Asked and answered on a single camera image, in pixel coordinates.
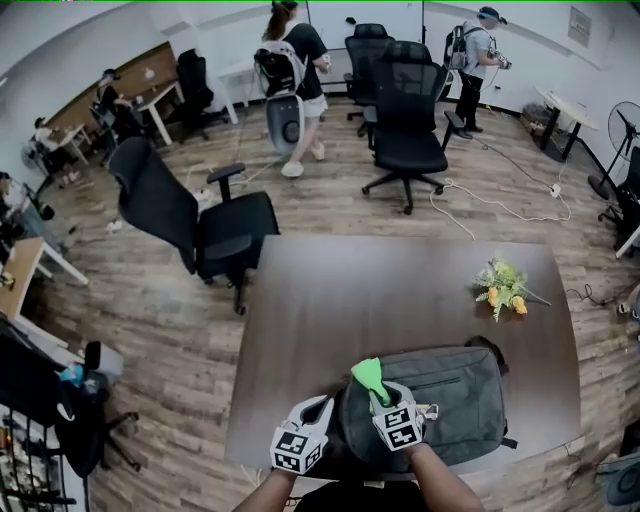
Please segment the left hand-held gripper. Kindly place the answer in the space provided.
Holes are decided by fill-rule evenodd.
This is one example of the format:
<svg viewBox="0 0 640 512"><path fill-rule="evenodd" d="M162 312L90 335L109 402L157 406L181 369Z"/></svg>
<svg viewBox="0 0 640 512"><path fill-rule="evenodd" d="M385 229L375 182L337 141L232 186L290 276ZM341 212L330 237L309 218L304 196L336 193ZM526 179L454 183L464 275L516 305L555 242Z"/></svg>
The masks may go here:
<svg viewBox="0 0 640 512"><path fill-rule="evenodd" d="M327 429L335 400L318 395L296 404L284 426L277 427L270 446L271 466L293 474L305 474L323 456ZM315 424L315 431L304 425Z"/></svg>

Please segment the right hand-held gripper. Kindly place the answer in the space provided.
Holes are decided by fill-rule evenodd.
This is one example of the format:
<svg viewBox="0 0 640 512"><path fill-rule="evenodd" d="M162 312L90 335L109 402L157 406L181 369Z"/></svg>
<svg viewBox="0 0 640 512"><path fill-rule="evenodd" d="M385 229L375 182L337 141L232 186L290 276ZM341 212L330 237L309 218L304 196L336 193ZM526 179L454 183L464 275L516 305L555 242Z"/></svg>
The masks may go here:
<svg viewBox="0 0 640 512"><path fill-rule="evenodd" d="M375 391L369 392L372 422L380 438L391 451L421 443L424 418L414 404L411 390L393 381L384 381L383 386L389 398L385 404Z"/></svg>

